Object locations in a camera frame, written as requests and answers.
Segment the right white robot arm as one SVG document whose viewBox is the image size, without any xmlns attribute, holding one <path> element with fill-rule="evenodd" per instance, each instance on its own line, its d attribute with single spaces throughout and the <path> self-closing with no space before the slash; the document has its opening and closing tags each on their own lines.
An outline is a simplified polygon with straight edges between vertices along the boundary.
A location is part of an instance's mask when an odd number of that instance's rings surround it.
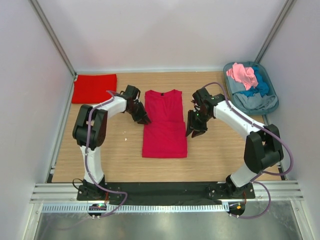
<svg viewBox="0 0 320 240">
<path fill-rule="evenodd" d="M 284 158 L 279 129 L 254 121 L 237 109 L 223 94 L 210 95 L 200 88 L 192 95 L 194 109 L 188 111 L 186 135 L 203 135 L 211 119 L 219 119 L 245 140 L 244 164 L 225 180 L 225 192 L 230 198 L 240 198 L 251 180 Z"/>
</svg>

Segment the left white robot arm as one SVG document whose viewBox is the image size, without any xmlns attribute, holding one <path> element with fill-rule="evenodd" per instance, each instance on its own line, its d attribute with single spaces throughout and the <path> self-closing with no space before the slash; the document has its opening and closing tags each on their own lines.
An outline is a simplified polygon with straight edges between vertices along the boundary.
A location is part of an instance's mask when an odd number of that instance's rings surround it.
<svg viewBox="0 0 320 240">
<path fill-rule="evenodd" d="M 101 146 L 106 139 L 107 123 L 119 113 L 129 113 L 134 122 L 142 125 L 151 123 L 143 103 L 140 101 L 141 91 L 128 85 L 120 93 L 108 90 L 111 98 L 94 105 L 83 104 L 78 112 L 72 132 L 73 139 L 80 147 L 84 177 L 77 188 L 77 200 L 101 200 L 107 194 L 125 193 L 107 188 L 105 174 L 101 163 Z"/>
</svg>

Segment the magenta t-shirt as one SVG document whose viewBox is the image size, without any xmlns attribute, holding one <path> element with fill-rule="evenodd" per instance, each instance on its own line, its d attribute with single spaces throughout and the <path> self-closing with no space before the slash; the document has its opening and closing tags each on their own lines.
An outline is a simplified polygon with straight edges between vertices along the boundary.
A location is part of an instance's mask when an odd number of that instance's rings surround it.
<svg viewBox="0 0 320 240">
<path fill-rule="evenodd" d="M 144 126 L 142 157 L 181 159 L 188 156 L 182 92 L 148 90 L 145 110 L 151 123 Z"/>
</svg>

